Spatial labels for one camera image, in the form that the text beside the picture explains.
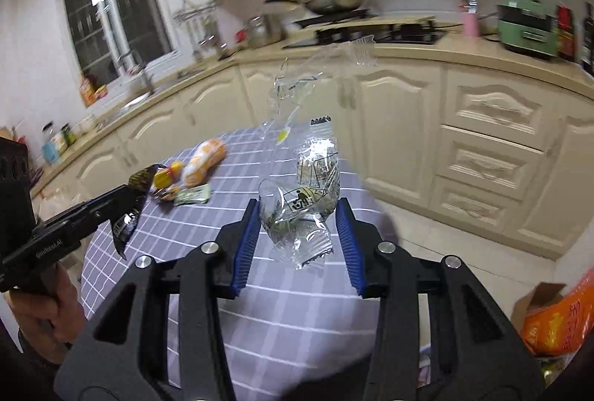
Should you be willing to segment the person left hand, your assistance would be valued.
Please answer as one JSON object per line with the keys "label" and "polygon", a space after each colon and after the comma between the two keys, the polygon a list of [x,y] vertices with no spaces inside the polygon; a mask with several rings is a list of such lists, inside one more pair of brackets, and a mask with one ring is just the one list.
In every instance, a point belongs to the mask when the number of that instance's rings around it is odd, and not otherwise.
{"label": "person left hand", "polygon": [[57,264],[54,274],[54,296],[19,289],[3,296],[27,343],[46,361],[59,365],[65,361],[66,345],[72,345],[84,330],[86,317],[66,270]]}

